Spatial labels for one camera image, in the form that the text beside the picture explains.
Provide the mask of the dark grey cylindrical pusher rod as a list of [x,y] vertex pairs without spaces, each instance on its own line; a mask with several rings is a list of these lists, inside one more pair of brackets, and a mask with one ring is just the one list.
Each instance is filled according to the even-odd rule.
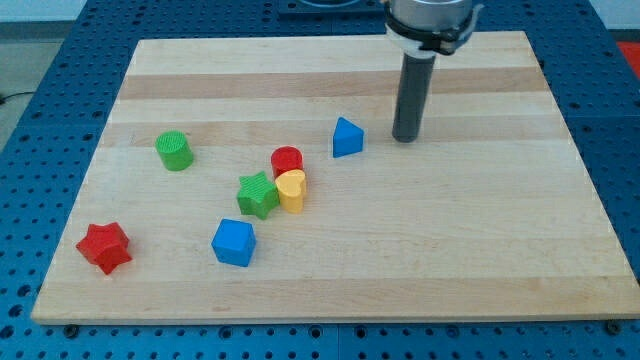
[[392,127],[398,142],[410,143],[419,135],[434,64],[434,57],[403,57]]

